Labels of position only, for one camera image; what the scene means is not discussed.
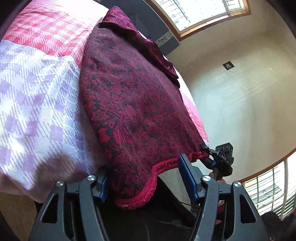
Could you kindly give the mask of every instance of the purple checkered pattern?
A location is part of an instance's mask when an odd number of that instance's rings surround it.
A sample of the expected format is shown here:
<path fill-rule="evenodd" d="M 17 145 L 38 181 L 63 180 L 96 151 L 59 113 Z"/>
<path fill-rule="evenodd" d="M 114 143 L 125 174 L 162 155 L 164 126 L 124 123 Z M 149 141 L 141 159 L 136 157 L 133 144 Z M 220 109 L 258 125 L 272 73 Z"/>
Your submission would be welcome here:
<path fill-rule="evenodd" d="M 79 104 L 79 74 L 71 56 L 1 41 L 0 191 L 43 202 L 56 181 L 105 164 Z"/>

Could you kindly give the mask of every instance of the headboard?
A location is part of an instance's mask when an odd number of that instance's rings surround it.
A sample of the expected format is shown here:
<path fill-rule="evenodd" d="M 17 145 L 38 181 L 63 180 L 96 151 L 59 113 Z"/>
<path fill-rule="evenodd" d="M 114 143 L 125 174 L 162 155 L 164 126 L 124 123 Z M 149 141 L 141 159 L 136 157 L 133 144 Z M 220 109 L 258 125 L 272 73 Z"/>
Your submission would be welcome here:
<path fill-rule="evenodd" d="M 168 55 L 179 46 L 179 42 L 166 24 L 144 0 L 96 1 L 107 8 L 120 7 L 145 37 L 156 42 L 163 55 Z"/>
<path fill-rule="evenodd" d="M 11 0 L 7 1 L 0 8 L 0 41 L 5 35 L 7 29 L 14 21 L 16 16 L 31 2 L 32 0 Z"/>

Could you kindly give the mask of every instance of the folded blanket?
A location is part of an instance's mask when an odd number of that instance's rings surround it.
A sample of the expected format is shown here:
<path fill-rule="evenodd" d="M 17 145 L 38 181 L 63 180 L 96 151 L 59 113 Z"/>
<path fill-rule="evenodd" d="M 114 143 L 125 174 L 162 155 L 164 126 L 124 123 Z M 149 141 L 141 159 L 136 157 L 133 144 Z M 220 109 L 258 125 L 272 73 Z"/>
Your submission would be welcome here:
<path fill-rule="evenodd" d="M 148 202 L 157 175 L 177 167 L 180 154 L 192 162 L 207 156 L 177 77 L 157 45 L 144 39 L 118 7 L 86 43 L 81 98 L 122 208 Z"/>

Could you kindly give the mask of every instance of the floor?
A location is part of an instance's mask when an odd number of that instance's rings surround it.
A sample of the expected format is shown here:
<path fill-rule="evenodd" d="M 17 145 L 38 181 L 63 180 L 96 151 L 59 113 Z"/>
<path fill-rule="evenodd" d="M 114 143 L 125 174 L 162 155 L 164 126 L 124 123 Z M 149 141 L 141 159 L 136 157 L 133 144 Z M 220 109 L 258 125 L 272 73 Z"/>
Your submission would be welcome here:
<path fill-rule="evenodd" d="M 37 214 L 34 201 L 27 196 L 0 193 L 0 211 L 20 241 L 27 241 Z"/>
<path fill-rule="evenodd" d="M 160 177 L 181 202 L 190 203 L 178 169 Z M 0 211 L 20 241 L 27 241 L 37 215 L 34 201 L 27 196 L 0 193 Z"/>

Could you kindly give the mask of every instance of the black gripper frame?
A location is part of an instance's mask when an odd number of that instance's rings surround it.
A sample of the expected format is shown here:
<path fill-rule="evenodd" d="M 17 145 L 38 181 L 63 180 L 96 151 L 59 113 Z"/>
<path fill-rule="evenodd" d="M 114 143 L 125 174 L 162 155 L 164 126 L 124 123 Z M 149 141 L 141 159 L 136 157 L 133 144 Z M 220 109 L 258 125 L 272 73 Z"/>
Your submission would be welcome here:
<path fill-rule="evenodd" d="M 232 174 L 231 165 L 233 164 L 234 158 L 232 157 L 233 147 L 230 143 L 216 146 L 215 150 L 210 149 L 204 142 L 202 142 L 200 146 L 213 157 L 213 160 L 206 157 L 200 159 L 200 161 L 206 168 L 213 170 L 215 180 L 220 180 L 223 177 L 227 177 Z"/>
<path fill-rule="evenodd" d="M 200 205 L 190 241 L 212 240 L 219 200 L 225 203 L 222 241 L 269 240 L 263 221 L 241 183 L 218 183 L 192 166 L 185 154 L 179 156 L 178 168 L 191 203 Z"/>
<path fill-rule="evenodd" d="M 211 241 L 217 217 L 218 201 L 225 201 L 225 218 L 221 241 L 268 241 L 264 224 L 252 200 L 240 183 L 218 184 L 191 165 L 186 155 L 179 156 L 178 168 L 193 204 L 199 214 L 189 241 Z M 33 225 L 29 241 L 80 241 L 76 236 L 75 220 L 67 196 L 79 198 L 81 226 L 86 241 L 109 241 L 94 199 L 106 198 L 106 170 L 100 169 L 80 183 L 59 182 L 52 189 Z M 44 215 L 57 196 L 56 222 L 47 223 Z"/>

